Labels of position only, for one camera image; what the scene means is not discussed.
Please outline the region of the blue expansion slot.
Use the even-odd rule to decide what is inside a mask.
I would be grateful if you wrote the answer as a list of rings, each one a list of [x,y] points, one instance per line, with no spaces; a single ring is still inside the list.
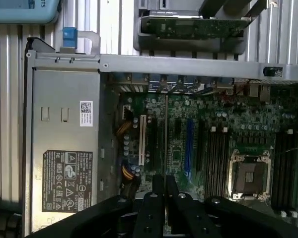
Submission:
[[[185,171],[186,177],[188,179],[190,179],[190,176],[191,176],[191,159],[192,159],[192,151],[193,151],[193,140],[194,140],[194,123],[193,123],[192,119],[187,119],[184,171]]]

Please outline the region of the long black expansion slot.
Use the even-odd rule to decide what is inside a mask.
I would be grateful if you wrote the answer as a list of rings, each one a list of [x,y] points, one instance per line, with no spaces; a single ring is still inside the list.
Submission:
[[[156,118],[152,118],[151,124],[150,124],[150,134],[149,134],[149,155],[150,155],[152,170],[154,169],[156,139],[157,139],[157,120]]]
[[[198,139],[197,139],[197,159],[196,159],[196,171],[200,172],[202,170],[202,158],[204,153],[204,132],[205,132],[205,122],[199,120],[198,123]]]

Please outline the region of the metal CPU socket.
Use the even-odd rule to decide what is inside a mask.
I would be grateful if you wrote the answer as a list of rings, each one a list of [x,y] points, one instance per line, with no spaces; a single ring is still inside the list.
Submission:
[[[229,160],[227,189],[233,201],[270,197],[272,159],[268,149],[235,148]]]

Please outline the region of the white expansion slot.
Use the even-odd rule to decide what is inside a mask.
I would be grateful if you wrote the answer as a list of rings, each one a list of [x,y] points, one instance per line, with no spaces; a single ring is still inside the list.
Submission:
[[[146,157],[146,127],[147,127],[147,115],[140,116],[140,134],[139,134],[139,165],[145,164]]]

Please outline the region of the black rating label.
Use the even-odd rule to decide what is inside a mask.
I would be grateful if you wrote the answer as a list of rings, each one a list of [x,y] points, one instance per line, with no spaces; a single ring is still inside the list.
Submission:
[[[43,154],[42,211],[76,213],[91,206],[93,153],[47,150]]]

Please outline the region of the short black expansion slot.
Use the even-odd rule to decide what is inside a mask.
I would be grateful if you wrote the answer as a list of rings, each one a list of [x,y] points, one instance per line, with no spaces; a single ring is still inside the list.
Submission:
[[[181,130],[182,130],[182,121],[181,119],[176,119],[174,123],[174,135],[176,139],[180,138]]]

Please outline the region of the green motherboard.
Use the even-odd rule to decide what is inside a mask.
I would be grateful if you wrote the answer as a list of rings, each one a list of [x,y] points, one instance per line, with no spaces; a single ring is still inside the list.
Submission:
[[[119,162],[119,192],[134,198],[137,192],[150,191],[152,178],[156,174],[164,175],[164,119],[165,95],[155,94],[124,94],[120,97],[117,137],[120,144]],[[139,165],[139,134],[140,116],[147,115],[146,127],[146,157],[145,164]],[[151,169],[149,155],[149,134],[152,118],[157,120],[157,139],[154,155],[154,169]],[[174,135],[174,123],[181,119],[182,130],[179,139]],[[194,123],[194,140],[191,159],[191,176],[186,177],[184,157],[186,145],[186,123],[192,119]],[[205,122],[204,153],[202,170],[196,171],[197,139],[199,120]],[[229,147],[226,177],[226,196],[223,196],[223,152],[224,128],[228,129]],[[258,150],[268,149],[271,153],[272,170],[270,197],[266,201],[240,200],[234,201],[274,217],[279,217],[288,223],[298,221],[297,212],[292,207],[290,213],[272,207],[272,186],[274,175],[274,154],[276,134],[293,134],[292,138],[292,193],[294,183],[295,134],[298,133],[298,89],[293,87],[270,87],[267,93],[251,93],[245,95],[241,90],[229,94],[209,94],[202,97],[186,95],[168,95],[168,175],[175,178],[178,189],[188,192],[194,198],[205,201],[206,184],[206,153],[208,131],[217,133],[217,166],[216,194],[212,195],[212,165],[213,136],[211,143],[211,159],[209,172],[209,197],[217,196],[229,199],[227,181],[229,160],[235,148],[244,150],[252,147]],[[223,134],[222,152],[222,195],[218,196],[218,161],[219,134]]]

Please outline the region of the silver power supply unit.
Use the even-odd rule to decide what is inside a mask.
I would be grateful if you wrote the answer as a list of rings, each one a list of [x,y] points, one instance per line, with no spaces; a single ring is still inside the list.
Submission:
[[[93,153],[91,205],[97,201],[99,92],[98,72],[34,71],[29,233],[43,229],[73,214],[42,211],[43,154],[47,150]],[[80,101],[93,101],[93,127],[80,126]]]

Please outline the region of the white barcode sticker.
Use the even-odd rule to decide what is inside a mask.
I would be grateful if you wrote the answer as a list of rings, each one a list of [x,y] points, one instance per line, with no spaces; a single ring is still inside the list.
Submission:
[[[80,101],[79,122],[82,127],[93,127],[93,101]]]

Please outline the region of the black keyboard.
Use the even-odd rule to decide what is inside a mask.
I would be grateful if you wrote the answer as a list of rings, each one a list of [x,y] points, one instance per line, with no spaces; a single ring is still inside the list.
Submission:
[[[21,230],[21,205],[18,202],[0,200],[0,238],[21,238]]]

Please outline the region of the grey open PC case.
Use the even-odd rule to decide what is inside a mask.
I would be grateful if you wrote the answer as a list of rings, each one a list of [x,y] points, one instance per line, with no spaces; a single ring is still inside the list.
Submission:
[[[77,53],[75,49],[70,47],[56,50],[35,37],[31,37],[27,41],[24,70],[24,205],[22,234],[26,238],[32,238],[32,234],[35,233],[28,232],[32,194],[31,120],[34,71],[57,70],[99,73],[97,201],[93,205],[117,195],[125,196],[119,192],[120,162],[118,150],[120,144],[117,137],[118,119],[122,116],[119,111],[122,95],[167,94],[202,97],[209,94],[220,94],[225,91],[232,94],[239,90],[245,95],[267,93],[270,87],[293,87],[298,89],[298,65],[217,59],[107,55],[100,54],[98,48],[93,49],[93,52],[87,55]],[[134,198],[125,197],[131,200],[142,199],[146,193],[151,191],[152,188],[150,191],[137,192]],[[169,219],[171,212],[169,210],[168,225],[171,227],[171,232],[169,234],[164,232],[166,222],[164,183],[163,195],[164,224],[162,238],[191,238],[190,235],[183,233],[181,229],[171,226],[172,223]],[[288,224],[298,227],[298,221]]]

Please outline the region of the grey parts rack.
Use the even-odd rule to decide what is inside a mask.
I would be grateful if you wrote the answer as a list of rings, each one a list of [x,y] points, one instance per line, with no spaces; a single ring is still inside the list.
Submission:
[[[134,0],[134,48],[138,51],[183,51],[241,55],[246,48],[246,30],[241,37],[205,40],[159,39],[141,32],[146,16],[238,20],[251,23],[267,9],[268,0]]]

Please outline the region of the green graphics card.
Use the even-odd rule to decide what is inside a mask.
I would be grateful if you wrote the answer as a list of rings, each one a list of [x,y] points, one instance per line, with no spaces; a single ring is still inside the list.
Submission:
[[[141,32],[159,39],[205,40],[241,37],[250,23],[250,18],[222,20],[146,16],[141,19]]]

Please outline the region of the blue case latch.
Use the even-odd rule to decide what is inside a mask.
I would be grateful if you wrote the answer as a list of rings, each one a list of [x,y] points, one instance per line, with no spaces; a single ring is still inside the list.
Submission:
[[[62,29],[63,47],[77,48],[78,30],[75,27]]]

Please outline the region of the teal teach pendant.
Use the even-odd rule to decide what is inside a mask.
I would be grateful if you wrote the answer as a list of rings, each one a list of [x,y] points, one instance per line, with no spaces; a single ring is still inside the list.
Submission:
[[[0,0],[0,24],[47,24],[60,11],[61,0]]]

